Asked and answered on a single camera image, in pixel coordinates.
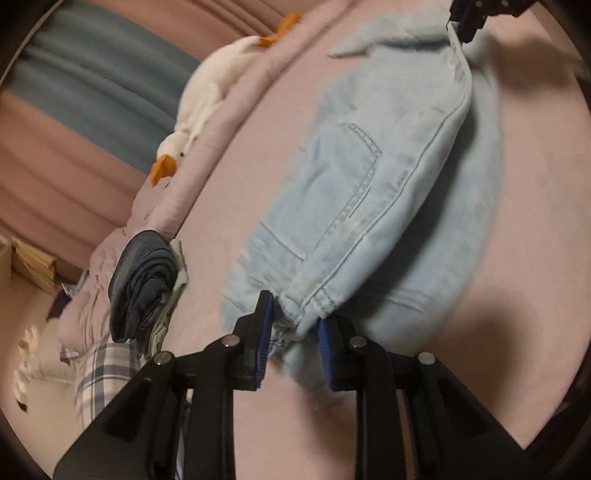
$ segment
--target metal rivet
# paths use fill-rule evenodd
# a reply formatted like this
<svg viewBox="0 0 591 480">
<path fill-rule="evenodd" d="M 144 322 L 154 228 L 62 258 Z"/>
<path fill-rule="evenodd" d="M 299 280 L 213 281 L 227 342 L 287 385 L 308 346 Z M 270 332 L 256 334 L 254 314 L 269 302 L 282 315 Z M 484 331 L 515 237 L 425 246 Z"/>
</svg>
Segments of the metal rivet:
<svg viewBox="0 0 591 480">
<path fill-rule="evenodd" d="M 234 335 L 230 333 L 229 335 L 224 335 L 222 337 L 222 344 L 224 346 L 236 346 L 240 343 L 240 337 L 238 335 Z"/>
<path fill-rule="evenodd" d="M 421 352 L 418 354 L 418 361 L 423 365 L 432 365 L 435 363 L 435 355 L 429 352 Z"/>
<path fill-rule="evenodd" d="M 349 340 L 349 344 L 353 348 L 363 348 L 364 346 L 366 346 L 368 344 L 368 341 L 365 339 L 365 337 L 362 337 L 360 335 L 356 335 L 354 337 L 351 337 L 351 340 Z"/>
<path fill-rule="evenodd" d="M 164 365 L 173 359 L 173 354 L 170 352 L 158 352 L 154 355 L 154 363 L 156 365 Z"/>
</svg>

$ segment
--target pink blanket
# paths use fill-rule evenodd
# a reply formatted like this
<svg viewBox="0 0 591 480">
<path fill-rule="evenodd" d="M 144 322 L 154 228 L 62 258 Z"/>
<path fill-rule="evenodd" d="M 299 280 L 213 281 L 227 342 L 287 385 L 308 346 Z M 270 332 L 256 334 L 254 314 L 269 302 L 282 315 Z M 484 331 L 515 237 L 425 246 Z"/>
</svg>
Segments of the pink blanket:
<svg viewBox="0 0 591 480">
<path fill-rule="evenodd" d="M 129 239 L 143 229 L 174 238 L 224 149 L 281 72 L 353 0 L 331 0 L 308 12 L 296 27 L 261 56 L 232 88 L 172 179 L 155 188 L 146 182 L 134 201 L 131 217 L 114 230 L 90 258 L 89 278 L 60 317 L 58 335 L 70 351 L 84 354 L 109 331 L 111 276 Z"/>
</svg>

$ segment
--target white fabric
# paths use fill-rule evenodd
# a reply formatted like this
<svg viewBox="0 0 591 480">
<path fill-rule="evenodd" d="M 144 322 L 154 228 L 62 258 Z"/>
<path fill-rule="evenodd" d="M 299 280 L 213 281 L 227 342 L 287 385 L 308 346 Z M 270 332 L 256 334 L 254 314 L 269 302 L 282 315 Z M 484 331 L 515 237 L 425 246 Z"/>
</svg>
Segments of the white fabric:
<svg viewBox="0 0 591 480">
<path fill-rule="evenodd" d="M 216 50 L 193 72 L 178 104 L 174 132 L 162 141 L 156 158 L 170 155 L 181 163 L 181 153 L 189 150 L 230 87 L 264 51 L 259 42 L 256 36 L 236 40 Z"/>
</svg>

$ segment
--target pillow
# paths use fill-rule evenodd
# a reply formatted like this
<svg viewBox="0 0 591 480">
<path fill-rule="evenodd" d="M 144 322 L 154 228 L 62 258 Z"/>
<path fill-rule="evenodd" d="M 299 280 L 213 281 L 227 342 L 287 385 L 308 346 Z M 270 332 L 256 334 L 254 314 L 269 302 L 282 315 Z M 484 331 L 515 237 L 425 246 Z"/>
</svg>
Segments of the pillow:
<svg viewBox="0 0 591 480">
<path fill-rule="evenodd" d="M 27 376 L 39 380 L 74 383 L 76 370 L 60 360 L 61 342 L 57 337 L 57 319 L 50 319 L 39 340 L 37 351 L 27 366 Z"/>
<path fill-rule="evenodd" d="M 87 428 L 140 368 L 129 341 L 115 343 L 107 333 L 93 346 L 76 366 L 74 406 L 79 426 Z"/>
</svg>

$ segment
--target orange duck beak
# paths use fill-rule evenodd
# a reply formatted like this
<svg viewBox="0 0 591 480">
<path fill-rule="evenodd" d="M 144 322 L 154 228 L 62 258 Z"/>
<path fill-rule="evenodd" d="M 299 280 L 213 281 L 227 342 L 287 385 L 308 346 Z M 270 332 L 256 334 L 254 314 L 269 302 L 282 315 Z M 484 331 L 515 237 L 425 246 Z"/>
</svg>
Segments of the orange duck beak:
<svg viewBox="0 0 591 480">
<path fill-rule="evenodd" d="M 160 179 L 172 177 L 177 172 L 177 161 L 170 155 L 161 155 L 150 169 L 150 183 L 155 187 Z"/>
</svg>

